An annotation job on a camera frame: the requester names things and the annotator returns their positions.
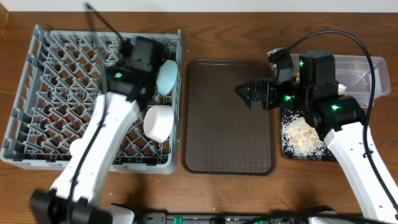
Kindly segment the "light blue bowl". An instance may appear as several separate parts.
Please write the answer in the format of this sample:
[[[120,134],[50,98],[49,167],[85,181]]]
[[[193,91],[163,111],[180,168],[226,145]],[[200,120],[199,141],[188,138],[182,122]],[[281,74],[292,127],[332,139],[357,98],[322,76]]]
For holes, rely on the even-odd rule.
[[[166,60],[159,68],[156,86],[157,92],[167,95],[173,88],[177,79],[178,67],[176,61]]]

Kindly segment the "pink bowl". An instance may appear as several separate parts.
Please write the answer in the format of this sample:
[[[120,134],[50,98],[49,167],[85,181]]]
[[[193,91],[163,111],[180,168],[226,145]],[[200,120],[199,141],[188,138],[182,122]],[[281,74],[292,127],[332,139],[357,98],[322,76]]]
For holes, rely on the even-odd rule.
[[[144,117],[144,134],[159,143],[170,135],[174,125],[174,111],[169,105],[154,105]]]

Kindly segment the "white napkin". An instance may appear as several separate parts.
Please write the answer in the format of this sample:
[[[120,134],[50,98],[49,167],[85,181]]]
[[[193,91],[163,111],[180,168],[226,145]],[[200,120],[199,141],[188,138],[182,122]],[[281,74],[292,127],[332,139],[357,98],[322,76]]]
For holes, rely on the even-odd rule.
[[[342,95],[346,90],[346,87],[343,84],[338,85],[338,93]]]

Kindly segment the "white cup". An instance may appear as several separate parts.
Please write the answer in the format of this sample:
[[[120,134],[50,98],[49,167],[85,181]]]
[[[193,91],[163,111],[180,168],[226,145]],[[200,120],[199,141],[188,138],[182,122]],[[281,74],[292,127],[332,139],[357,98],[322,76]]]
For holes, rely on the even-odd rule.
[[[78,138],[70,144],[70,154],[73,157],[79,157],[81,156],[82,152],[83,152],[83,140],[81,138]]]

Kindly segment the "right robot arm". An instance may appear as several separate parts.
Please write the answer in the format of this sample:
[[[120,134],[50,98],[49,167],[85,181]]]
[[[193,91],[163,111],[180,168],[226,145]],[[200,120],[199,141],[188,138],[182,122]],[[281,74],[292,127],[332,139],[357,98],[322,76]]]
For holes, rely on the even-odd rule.
[[[276,76],[237,85],[235,92],[254,109],[286,108],[303,113],[306,122],[335,156],[359,202],[364,217],[397,223],[397,185],[381,159],[357,100],[338,92],[335,58],[327,50],[298,56],[294,78],[290,53],[269,53]]]

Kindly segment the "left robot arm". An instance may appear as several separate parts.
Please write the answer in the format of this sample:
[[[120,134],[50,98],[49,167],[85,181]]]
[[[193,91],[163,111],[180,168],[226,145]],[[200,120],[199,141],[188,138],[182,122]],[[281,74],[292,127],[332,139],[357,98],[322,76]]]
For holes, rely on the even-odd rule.
[[[37,223],[133,223],[123,205],[101,208],[110,167],[128,129],[155,93],[165,46],[139,36],[125,40],[122,57],[101,71],[101,93],[83,136],[72,142],[72,158],[49,191],[35,190],[30,208]]]

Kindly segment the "black waste tray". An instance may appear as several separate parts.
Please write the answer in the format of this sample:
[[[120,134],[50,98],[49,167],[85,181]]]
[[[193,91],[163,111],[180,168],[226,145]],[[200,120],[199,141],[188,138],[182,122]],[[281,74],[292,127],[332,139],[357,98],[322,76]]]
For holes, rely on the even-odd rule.
[[[336,162],[301,112],[281,109],[282,155],[286,159]]]

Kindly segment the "rice and nut scraps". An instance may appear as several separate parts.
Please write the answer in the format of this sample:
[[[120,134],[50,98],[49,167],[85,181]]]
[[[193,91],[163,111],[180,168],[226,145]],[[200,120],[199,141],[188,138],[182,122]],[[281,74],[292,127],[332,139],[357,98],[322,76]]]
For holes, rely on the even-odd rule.
[[[320,160],[325,144],[314,128],[297,114],[290,115],[282,125],[282,143],[295,159]]]

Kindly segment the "dark brown serving tray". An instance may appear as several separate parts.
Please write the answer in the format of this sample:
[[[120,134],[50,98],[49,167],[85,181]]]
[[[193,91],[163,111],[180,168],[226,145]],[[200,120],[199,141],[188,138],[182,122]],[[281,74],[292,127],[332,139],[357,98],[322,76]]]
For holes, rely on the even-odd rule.
[[[271,75],[263,60],[195,59],[186,69],[182,164],[194,174],[260,175],[276,167],[273,111],[249,109],[236,85]]]

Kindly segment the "grey plastic dish rack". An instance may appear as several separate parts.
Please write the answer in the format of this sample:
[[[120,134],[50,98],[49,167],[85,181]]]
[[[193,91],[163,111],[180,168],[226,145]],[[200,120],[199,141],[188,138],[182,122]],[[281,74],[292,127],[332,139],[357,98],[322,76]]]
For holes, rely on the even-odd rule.
[[[111,171],[171,174],[177,166],[183,35],[121,33],[135,44],[137,36],[165,47],[165,58],[178,66],[173,89],[156,94],[147,109],[169,105],[174,111],[170,137],[163,143],[144,135],[142,111],[123,138]],[[82,137],[100,93],[98,59],[107,66],[121,55],[120,40],[112,32],[45,31],[36,25],[9,123],[1,146],[1,160],[23,169],[63,170],[71,158],[72,141]]]

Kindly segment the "clear plastic bin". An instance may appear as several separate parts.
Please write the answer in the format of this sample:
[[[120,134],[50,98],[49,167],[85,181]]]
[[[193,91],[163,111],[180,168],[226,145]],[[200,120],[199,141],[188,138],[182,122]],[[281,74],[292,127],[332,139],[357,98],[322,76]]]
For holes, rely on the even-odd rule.
[[[371,72],[365,56],[334,55],[336,80],[346,87],[344,95],[353,96],[363,107],[367,107],[371,92]],[[375,70],[374,99],[391,93],[391,84],[386,61],[382,57],[371,57]]]

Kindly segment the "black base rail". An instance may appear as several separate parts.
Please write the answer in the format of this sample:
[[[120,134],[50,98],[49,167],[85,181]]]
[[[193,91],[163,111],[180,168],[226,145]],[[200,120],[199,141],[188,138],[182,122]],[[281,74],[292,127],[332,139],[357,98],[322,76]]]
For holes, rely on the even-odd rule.
[[[328,207],[307,210],[302,213],[276,211],[267,215],[234,214],[136,214],[124,205],[112,204],[108,207],[113,216],[113,223],[141,224],[294,224],[294,223],[376,223],[375,220],[351,215],[339,215]]]

